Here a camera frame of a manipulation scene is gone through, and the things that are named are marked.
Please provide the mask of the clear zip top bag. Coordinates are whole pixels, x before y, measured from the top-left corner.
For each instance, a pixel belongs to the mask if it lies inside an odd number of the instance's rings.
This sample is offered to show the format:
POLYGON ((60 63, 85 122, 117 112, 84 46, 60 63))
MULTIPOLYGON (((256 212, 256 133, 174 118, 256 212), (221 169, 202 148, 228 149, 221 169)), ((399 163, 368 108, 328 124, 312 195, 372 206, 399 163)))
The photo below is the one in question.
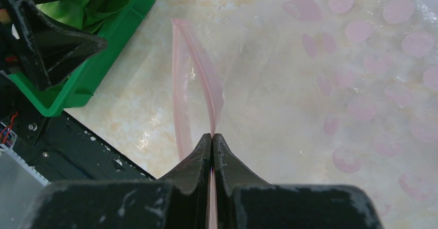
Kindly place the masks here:
POLYGON ((172 19, 180 158, 221 133, 275 184, 348 184, 437 228, 437 0, 261 0, 172 19))

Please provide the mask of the green bok choy vegetable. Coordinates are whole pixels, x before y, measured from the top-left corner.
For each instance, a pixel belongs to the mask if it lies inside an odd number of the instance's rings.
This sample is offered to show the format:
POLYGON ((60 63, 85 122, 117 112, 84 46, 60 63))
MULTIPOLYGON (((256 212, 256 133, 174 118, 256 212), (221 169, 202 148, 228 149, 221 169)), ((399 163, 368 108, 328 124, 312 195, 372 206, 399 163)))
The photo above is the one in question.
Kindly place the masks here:
POLYGON ((50 18, 95 33, 112 15, 124 9, 130 0, 58 0, 37 5, 50 18))

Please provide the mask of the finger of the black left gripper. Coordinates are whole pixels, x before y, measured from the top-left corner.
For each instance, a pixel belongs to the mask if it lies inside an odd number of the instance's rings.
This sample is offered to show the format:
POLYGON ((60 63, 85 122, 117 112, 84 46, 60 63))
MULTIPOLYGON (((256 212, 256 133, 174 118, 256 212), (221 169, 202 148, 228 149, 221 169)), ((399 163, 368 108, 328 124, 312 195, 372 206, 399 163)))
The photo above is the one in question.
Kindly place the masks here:
POLYGON ((45 15, 38 4, 58 0, 1 0, 1 71, 23 73, 40 91, 64 81, 107 47, 107 41, 45 15))

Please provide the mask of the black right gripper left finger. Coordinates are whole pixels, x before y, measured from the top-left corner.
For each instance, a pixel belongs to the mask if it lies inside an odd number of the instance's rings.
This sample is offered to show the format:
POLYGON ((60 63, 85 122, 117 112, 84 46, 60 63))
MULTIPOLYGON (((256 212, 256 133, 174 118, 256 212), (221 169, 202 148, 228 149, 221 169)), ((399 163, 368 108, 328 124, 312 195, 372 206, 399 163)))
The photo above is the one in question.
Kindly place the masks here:
POLYGON ((21 228, 208 228, 212 137, 157 180, 58 181, 32 201, 21 228))

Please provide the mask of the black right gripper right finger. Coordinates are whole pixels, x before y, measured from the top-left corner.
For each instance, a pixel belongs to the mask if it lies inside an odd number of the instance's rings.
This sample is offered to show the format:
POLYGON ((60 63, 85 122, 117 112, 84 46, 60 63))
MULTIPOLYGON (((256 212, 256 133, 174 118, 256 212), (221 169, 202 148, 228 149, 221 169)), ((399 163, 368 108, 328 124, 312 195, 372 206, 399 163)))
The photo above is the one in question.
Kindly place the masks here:
POLYGON ((382 228, 366 193, 350 185, 274 185, 221 134, 212 140, 219 228, 382 228))

